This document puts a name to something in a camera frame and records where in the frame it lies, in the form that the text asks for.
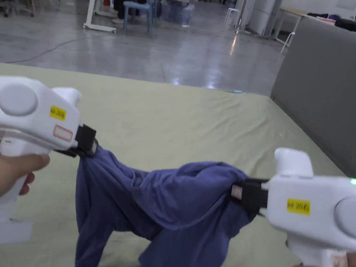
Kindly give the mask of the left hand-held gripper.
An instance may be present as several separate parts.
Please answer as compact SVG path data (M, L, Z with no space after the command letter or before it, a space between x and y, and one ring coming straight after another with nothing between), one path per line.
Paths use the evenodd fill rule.
M83 150L94 157L97 131L85 126L77 104L81 93L70 87L50 88L26 77L0 76L0 153L16 157L66 151L76 156ZM26 177L0 197L0 245L26 242L32 224L11 216Z

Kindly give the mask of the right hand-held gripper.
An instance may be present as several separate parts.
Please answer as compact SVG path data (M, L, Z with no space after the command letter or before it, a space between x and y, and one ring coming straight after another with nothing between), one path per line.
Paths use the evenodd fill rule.
M347 253L356 252L356 179L315 176L303 151L278 148L274 155L276 173L271 179L232 184L234 203L264 214L274 228L284 231L288 248L305 266L348 267Z

